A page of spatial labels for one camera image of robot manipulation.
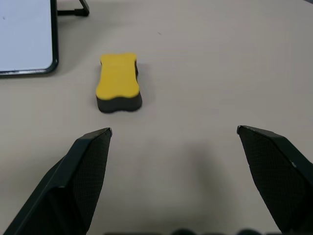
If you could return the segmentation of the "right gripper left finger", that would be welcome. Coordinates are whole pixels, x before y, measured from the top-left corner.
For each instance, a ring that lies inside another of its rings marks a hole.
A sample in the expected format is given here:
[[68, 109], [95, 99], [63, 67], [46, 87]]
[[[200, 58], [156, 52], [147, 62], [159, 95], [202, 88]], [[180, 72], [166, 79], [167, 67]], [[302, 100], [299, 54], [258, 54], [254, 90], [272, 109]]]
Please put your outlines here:
[[102, 190], [111, 128], [78, 138], [40, 180], [6, 235], [85, 235]]

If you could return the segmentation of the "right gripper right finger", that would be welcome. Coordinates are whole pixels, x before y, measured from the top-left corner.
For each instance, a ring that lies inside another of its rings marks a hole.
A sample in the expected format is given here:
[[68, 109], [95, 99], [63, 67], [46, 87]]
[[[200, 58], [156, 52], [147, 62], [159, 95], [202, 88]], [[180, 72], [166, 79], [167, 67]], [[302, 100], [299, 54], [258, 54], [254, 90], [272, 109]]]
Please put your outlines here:
[[269, 213], [282, 232], [313, 230], [313, 164], [285, 137], [240, 125], [249, 169]]

